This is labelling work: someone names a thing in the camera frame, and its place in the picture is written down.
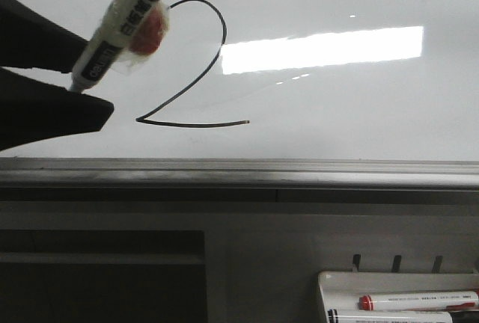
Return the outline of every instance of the dark panel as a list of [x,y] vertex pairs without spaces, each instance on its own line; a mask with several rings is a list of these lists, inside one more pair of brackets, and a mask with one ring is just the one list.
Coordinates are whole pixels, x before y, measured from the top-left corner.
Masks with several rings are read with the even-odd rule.
[[206,322],[204,266],[44,266],[56,323]]
[[0,322],[54,321],[40,267],[1,264]]
[[0,252],[32,252],[34,242],[31,231],[0,230]]
[[199,231],[33,231],[37,252],[204,254]]
[[226,188],[0,188],[0,201],[268,201],[275,190]]
[[278,190],[280,202],[378,204],[479,204],[479,191]]

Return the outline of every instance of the whiteboard marker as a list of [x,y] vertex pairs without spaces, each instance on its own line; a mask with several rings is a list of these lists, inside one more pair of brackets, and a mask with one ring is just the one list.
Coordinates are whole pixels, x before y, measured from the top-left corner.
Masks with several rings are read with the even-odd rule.
[[72,70],[70,91],[81,93],[105,75],[133,39],[155,3],[150,0],[114,0]]
[[467,310],[479,308],[479,290],[364,295],[362,310]]
[[478,323],[479,311],[417,312],[329,310],[329,323]]

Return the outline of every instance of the red marker cap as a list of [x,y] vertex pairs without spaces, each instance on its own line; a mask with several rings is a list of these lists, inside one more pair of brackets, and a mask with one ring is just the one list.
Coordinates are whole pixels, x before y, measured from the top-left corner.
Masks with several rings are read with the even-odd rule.
[[363,295],[359,298],[359,306],[362,310],[373,310],[373,302],[371,296]]
[[467,310],[468,308],[474,308],[476,303],[468,302],[463,304],[457,304],[455,306],[447,306],[446,310]]

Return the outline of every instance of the marker cap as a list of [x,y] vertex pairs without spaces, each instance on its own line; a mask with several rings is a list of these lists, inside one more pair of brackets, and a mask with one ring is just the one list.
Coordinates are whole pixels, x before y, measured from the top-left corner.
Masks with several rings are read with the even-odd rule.
[[446,307],[446,310],[470,310],[472,308],[478,308],[479,307],[479,289],[470,289],[470,291],[474,292],[478,296],[478,298],[476,298],[475,301],[450,305]]
[[369,295],[363,295],[359,298],[359,306],[362,310],[373,310],[373,302]]

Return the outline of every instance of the marker holder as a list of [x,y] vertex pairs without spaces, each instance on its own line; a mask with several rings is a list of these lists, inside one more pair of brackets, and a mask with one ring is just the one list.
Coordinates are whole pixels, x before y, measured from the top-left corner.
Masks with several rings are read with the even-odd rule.
[[479,273],[422,274],[324,271],[318,276],[320,321],[328,323],[328,310],[360,310],[359,298],[373,293],[463,291],[479,287]]

